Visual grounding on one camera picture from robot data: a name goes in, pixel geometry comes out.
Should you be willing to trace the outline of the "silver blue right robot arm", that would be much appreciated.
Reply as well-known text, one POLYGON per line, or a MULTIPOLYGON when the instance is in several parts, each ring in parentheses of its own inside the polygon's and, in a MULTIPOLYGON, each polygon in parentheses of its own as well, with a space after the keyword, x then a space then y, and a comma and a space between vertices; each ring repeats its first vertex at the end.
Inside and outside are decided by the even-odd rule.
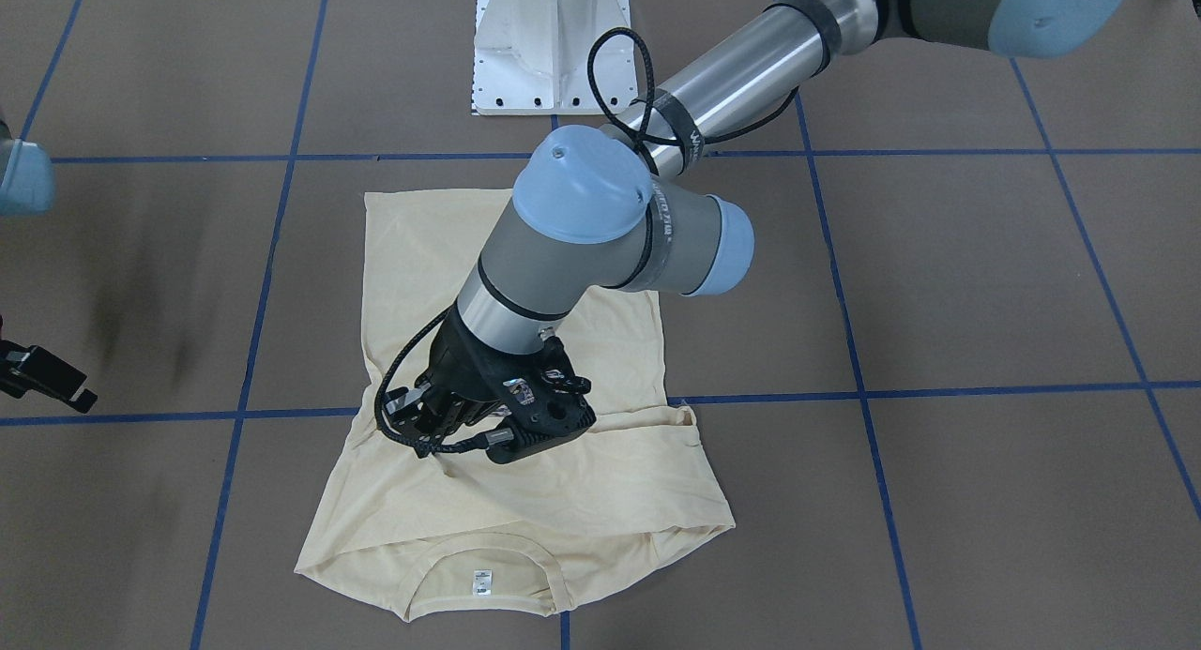
MULTIPOLYGON (((12 133, 1 121, 1 210, 4 217, 31 217, 50 209, 55 184, 46 150, 12 133)), ((26 393, 64 402, 78 415, 89 415, 98 394, 85 386, 86 375, 59 354, 38 345, 1 340, 1 390, 20 401, 26 393)))

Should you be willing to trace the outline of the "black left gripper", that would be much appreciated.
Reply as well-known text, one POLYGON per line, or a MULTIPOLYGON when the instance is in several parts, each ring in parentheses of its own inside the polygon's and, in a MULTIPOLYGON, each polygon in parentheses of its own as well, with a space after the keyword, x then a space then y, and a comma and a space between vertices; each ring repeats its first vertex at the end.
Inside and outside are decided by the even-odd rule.
POLYGON ((456 308, 438 312, 396 354, 399 366, 430 333, 429 365, 412 386, 387 388, 387 439, 416 455, 484 452, 491 463, 521 461, 566 445, 597 422, 588 378, 570 365, 556 335, 534 354, 504 354, 473 338, 456 308))

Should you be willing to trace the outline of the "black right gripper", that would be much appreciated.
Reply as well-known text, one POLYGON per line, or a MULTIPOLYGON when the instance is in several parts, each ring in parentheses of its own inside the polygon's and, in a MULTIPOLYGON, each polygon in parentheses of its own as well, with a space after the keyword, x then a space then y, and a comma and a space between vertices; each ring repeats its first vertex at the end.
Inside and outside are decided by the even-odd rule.
POLYGON ((85 388, 86 375, 37 345, 1 341, 1 389, 14 399, 37 392, 89 415, 98 394, 85 388))

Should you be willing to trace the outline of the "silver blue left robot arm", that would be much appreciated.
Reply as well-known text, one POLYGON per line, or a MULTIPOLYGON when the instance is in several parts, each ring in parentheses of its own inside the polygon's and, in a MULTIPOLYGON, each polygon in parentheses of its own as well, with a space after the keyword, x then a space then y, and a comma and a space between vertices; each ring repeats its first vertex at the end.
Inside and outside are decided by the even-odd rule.
POLYGON ((599 129, 536 147, 455 300, 423 329, 426 369, 374 394, 374 427, 418 457, 514 463, 596 423, 558 326, 588 288, 721 296, 754 250, 746 213, 675 179, 710 145, 760 129, 836 56, 918 38, 1002 56, 1060 56, 1123 0, 777 0, 599 129))

